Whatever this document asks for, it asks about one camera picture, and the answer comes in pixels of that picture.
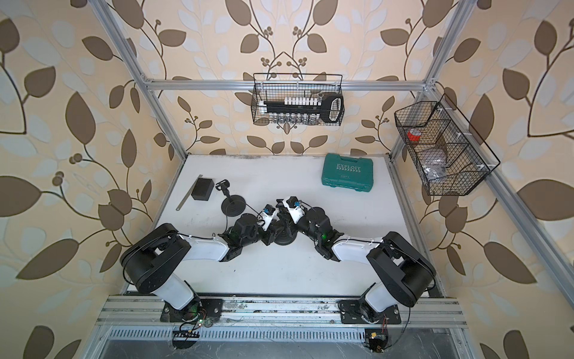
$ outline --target teal tool case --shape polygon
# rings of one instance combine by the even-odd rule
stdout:
[[[325,186],[369,192],[373,187],[373,160],[329,153],[325,156],[321,182]]]

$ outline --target wallpaper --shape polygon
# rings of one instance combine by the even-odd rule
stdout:
[[[479,2],[437,85],[487,138],[503,174],[570,263],[573,29],[572,1]]]
[[[108,0],[149,78],[421,80],[453,0]]]
[[[389,153],[398,136],[393,112],[413,102],[409,92],[349,91],[344,96],[341,126],[253,123],[247,91],[164,91],[161,101],[194,155]],[[164,144],[158,136],[158,145]]]
[[[429,196],[408,153],[395,162],[446,295],[485,359],[572,358],[574,312],[486,183]]]
[[[479,0],[437,83],[572,259],[574,3]],[[397,160],[427,245],[485,359],[574,356],[574,312],[486,183],[429,196]]]
[[[0,1],[0,53],[2,357],[72,358],[179,161],[85,0]]]

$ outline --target metal vent grille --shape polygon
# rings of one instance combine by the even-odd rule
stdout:
[[[171,340],[172,330],[179,326],[113,326],[110,340]],[[276,328],[276,327],[212,327],[197,331],[200,340],[222,342],[364,342],[364,330],[359,328]]]

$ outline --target round black base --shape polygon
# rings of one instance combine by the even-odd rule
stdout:
[[[287,233],[287,230],[283,228],[283,230],[277,234],[277,237],[275,238],[275,243],[279,244],[280,246],[286,246],[288,244],[293,243],[295,241],[295,238],[297,238],[297,232],[295,232],[295,236],[290,237],[289,234]]]
[[[224,199],[221,204],[221,211],[228,217],[237,217],[245,211],[245,200],[239,195],[232,195],[231,202]]]

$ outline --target wire basket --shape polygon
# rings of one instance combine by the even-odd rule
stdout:
[[[253,74],[253,123],[340,126],[342,81],[332,74]]]
[[[469,194],[500,164],[492,149],[470,124],[460,130],[440,101],[421,101],[394,113],[397,129],[413,159],[422,186],[429,195]],[[492,157],[485,160],[470,144],[467,136],[484,143]]]

